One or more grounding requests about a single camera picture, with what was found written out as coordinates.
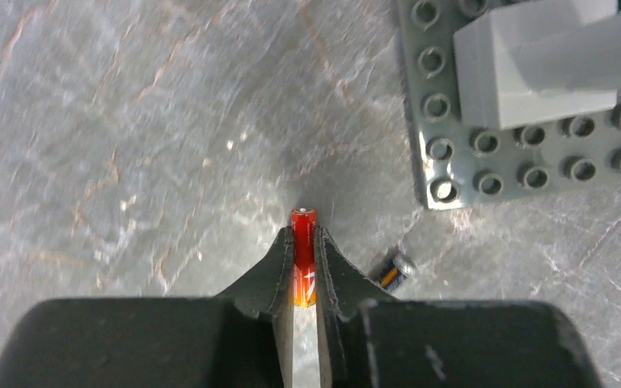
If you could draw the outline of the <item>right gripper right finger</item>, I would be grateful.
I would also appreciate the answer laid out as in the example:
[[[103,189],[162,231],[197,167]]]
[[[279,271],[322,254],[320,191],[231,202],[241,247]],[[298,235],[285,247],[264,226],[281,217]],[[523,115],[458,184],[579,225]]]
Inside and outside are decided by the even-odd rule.
[[[599,387],[573,322],[531,300],[399,300],[315,230],[323,387]]]

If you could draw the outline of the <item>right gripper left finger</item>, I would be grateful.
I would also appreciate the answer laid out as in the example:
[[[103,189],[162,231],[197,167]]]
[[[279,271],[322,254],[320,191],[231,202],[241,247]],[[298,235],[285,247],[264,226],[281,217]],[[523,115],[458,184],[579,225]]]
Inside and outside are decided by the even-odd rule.
[[[290,227],[212,297],[58,298],[33,306],[0,355],[0,387],[289,387]]]

